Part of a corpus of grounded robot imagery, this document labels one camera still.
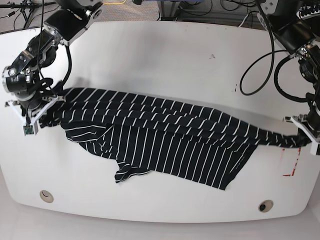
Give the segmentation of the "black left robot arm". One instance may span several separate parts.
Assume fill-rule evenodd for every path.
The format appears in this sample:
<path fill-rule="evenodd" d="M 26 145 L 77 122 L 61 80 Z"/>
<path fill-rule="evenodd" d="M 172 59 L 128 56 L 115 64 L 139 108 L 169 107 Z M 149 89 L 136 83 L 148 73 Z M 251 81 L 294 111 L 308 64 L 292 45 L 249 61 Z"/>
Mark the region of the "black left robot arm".
<path fill-rule="evenodd" d="M 292 116 L 285 120 L 293 123 L 299 134 L 311 143 L 310 153 L 320 153 L 320 48 L 315 43 L 312 28 L 298 15 L 301 0 L 257 0 L 257 17 L 267 30 L 271 43 L 270 69 L 267 77 L 273 77 L 276 90 L 284 98 L 307 103 L 308 114 Z M 284 64 L 298 58 L 302 77 L 312 84 L 315 92 L 306 93 L 304 98 L 286 93 L 279 85 L 279 72 Z"/>

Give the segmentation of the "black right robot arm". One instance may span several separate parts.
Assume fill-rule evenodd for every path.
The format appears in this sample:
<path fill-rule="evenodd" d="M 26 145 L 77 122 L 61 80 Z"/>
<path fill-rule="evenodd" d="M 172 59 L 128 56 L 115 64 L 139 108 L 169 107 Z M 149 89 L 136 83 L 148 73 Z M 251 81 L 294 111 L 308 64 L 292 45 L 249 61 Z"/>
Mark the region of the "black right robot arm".
<path fill-rule="evenodd" d="M 24 135 L 38 133 L 38 121 L 56 103 L 66 98 L 63 90 L 72 70 L 70 45 L 85 33 L 102 12 L 101 0 L 58 0 L 61 9 L 41 20 L 40 33 L 2 72 L 2 85 L 16 97 L 5 103 L 20 118 Z M 63 80 L 54 84 L 41 70 L 56 59 L 58 47 L 66 49 L 68 67 Z"/>

